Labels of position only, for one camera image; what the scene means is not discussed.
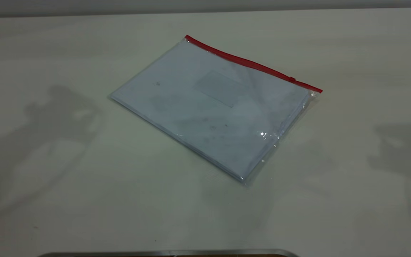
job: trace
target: metal edge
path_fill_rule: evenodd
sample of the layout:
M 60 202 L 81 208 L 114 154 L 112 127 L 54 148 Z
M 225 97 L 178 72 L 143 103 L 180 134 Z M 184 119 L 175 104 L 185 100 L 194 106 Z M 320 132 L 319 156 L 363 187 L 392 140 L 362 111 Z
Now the metal edge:
M 182 256 L 182 255 L 251 255 L 276 254 L 286 257 L 298 255 L 282 249 L 255 249 L 255 250 L 186 250 L 186 251 L 156 251 L 156 252 L 51 252 L 39 257 L 127 257 L 127 256 Z

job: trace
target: plastic bag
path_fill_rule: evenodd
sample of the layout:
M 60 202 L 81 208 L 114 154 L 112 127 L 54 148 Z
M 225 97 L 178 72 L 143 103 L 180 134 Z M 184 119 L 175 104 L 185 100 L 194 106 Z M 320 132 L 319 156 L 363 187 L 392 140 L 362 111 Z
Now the plastic bag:
M 111 98 L 245 182 L 315 92 L 186 36 Z

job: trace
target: table surface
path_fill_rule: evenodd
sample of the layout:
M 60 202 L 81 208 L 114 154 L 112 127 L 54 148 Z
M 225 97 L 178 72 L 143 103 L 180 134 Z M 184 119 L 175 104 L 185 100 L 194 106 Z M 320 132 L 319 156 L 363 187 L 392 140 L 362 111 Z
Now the table surface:
M 108 98 L 189 34 L 324 90 L 251 187 Z M 0 18 L 0 256 L 411 256 L 411 9 Z

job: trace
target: red zipper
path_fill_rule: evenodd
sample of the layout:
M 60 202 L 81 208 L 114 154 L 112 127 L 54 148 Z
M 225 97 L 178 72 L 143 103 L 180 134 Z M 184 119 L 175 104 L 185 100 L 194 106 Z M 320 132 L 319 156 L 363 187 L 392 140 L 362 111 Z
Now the red zipper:
M 288 82 L 290 82 L 290 83 L 293 83 L 293 84 L 295 84 L 295 85 L 297 85 L 297 86 L 302 86 L 303 88 L 306 88 L 306 89 L 308 89 L 308 90 L 312 90 L 312 91 L 315 91 L 315 92 L 318 92 L 318 93 L 323 92 L 323 90 L 321 90 L 321 89 L 319 89 L 319 88 L 316 88 L 316 87 L 314 87 L 314 86 L 310 86 L 309 84 L 306 84 L 306 83 L 297 81 L 297 80 L 296 80 L 295 78 L 293 78 L 293 77 L 288 77 L 287 75 L 285 75 L 285 74 L 283 74 L 283 73 L 281 73 L 281 72 L 278 72 L 278 71 L 276 71 L 276 70 L 273 70 L 273 69 L 271 69 L 271 68 L 269 68 L 269 67 L 266 67 L 266 66 L 264 66 L 264 65 L 261 65 L 261 64 L 252 62 L 252 61 L 247 60 L 247 59 L 244 59 L 244 58 L 237 57 L 237 56 L 232 55 L 232 54 L 227 54 L 226 52 L 222 52 L 222 51 L 220 51 L 220 50 L 218 50 L 218 49 L 215 49 L 215 48 L 213 48 L 213 47 L 210 47 L 210 46 L 208 46 L 208 45 L 206 45 L 206 44 L 204 44 L 204 43 L 202 43 L 202 42 L 197 41 L 196 39 L 193 39 L 191 36 L 186 35 L 186 36 L 185 36 L 185 39 L 188 40 L 188 42 L 196 45 L 197 47 L 200 47 L 200 48 L 202 48 L 202 49 L 204 49 L 204 50 L 206 50 L 206 51 L 209 51 L 209 52 L 211 52 L 211 53 L 213 53 L 213 54 L 215 54 L 215 55 L 218 55 L 218 56 L 222 57 L 223 59 L 228 60 L 228 61 L 230 61 L 230 62 L 237 63 L 237 64 L 243 65 L 243 66 L 245 66 L 245 67 L 248 67 L 248 68 L 252 68 L 252 69 L 255 69 L 255 70 L 259 70 L 259 71 L 265 72 L 265 73 L 267 73 L 267 74 L 269 74 L 269 75 L 272 75 L 272 76 L 275 76 L 275 77 L 277 77 L 277 78 L 281 78 L 282 80 L 286 80 L 286 81 L 288 81 Z

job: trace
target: wall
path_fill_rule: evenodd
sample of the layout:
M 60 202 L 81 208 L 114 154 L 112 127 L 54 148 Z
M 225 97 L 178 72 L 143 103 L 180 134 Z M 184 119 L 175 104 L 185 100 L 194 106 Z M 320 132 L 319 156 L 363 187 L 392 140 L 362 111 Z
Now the wall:
M 411 0 L 0 0 L 0 17 L 411 7 Z

